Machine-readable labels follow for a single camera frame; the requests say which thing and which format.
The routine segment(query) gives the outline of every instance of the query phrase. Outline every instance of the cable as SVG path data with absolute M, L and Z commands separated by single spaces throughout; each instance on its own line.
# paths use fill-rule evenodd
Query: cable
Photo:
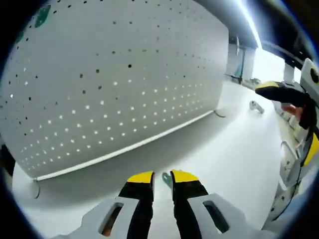
M 289 200 L 288 204 L 286 205 L 286 207 L 282 210 L 282 212 L 281 212 L 278 216 L 276 216 L 276 217 L 272 220 L 272 222 L 275 221 L 275 220 L 277 220 L 278 217 L 280 217 L 280 216 L 284 213 L 284 211 L 287 209 L 287 207 L 288 207 L 289 204 L 291 203 L 291 201 L 292 201 L 292 199 L 293 199 L 293 197 L 294 197 L 294 195 L 295 195 L 297 186 L 298 186 L 299 177 L 300 177 L 300 173 L 301 173 L 301 168 L 302 168 L 302 167 L 300 167 L 300 169 L 299 169 L 299 174 L 298 174 L 297 182 L 296 182 L 296 184 L 295 184 L 295 188 L 294 188 L 294 192 L 293 192 L 293 194 L 292 194 L 292 197 L 290 198 L 290 200 Z

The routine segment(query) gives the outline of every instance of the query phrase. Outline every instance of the ceiling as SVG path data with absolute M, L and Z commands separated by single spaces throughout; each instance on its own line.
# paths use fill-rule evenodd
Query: ceiling
M 257 43 L 251 27 L 238 7 L 237 1 L 196 0 L 228 27 L 230 43 L 236 43 L 238 36 L 241 45 L 256 48 Z M 303 29 L 309 32 L 312 29 L 308 24 L 311 20 L 302 20 L 305 19 L 305 13 L 307 17 L 315 14 L 313 6 L 305 6 L 301 0 L 241 1 L 255 23 L 264 50 L 284 58 L 288 64 L 298 68 L 302 67 L 305 58 L 312 58 L 314 52 L 306 49 L 307 44 L 303 43 L 302 29 L 295 20 L 297 19 L 303 25 Z
M 252 30 L 241 10 L 238 0 L 195 0 L 220 19 L 229 28 L 230 42 L 238 36 L 240 44 L 256 48 L 257 44 Z M 284 6 L 303 26 L 303 30 L 311 37 L 315 46 L 319 45 L 319 12 L 318 1 L 304 0 L 241 0 L 250 13 L 263 49 L 286 60 L 292 66 L 301 68 L 306 57 L 314 56 L 315 50 L 309 48 L 309 42 L 303 43 L 301 28 L 296 27 L 289 13 L 282 10 Z M 5 34 L 1 35 L 0 72 L 6 56 L 10 51 L 18 33 L 23 29 L 44 0 L 18 1 L 3 0 L 0 2 L 0 20 L 6 23 Z

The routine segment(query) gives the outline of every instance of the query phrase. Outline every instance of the white pegboard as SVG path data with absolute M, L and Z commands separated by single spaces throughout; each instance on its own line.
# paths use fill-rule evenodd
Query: white pegboard
M 13 47 L 1 80 L 1 134 L 30 177 L 89 165 L 216 108 L 228 29 L 202 6 L 48 4 L 43 24 L 34 27 L 36 15 Z

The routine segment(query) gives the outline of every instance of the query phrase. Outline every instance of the small white object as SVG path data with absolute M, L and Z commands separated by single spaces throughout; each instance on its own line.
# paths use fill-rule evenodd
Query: small white object
M 256 101 L 251 101 L 249 103 L 249 108 L 251 110 L 258 110 L 261 114 L 265 112 L 265 110 Z

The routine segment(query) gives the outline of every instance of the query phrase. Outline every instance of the yellow tip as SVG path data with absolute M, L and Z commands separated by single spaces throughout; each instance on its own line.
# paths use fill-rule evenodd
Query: yellow tip
M 133 175 L 128 179 L 128 183 L 150 183 L 153 173 L 153 171 L 148 171 Z
M 268 82 L 261 83 L 261 84 L 259 84 L 258 86 L 256 86 L 255 90 L 256 90 L 256 89 L 260 89 L 260 88 L 269 87 L 269 86 L 279 87 L 279 85 L 278 85 L 276 82 L 274 82 L 274 81 L 268 81 Z
M 175 183 L 198 181 L 198 178 L 191 173 L 173 169 L 171 171 L 175 178 Z

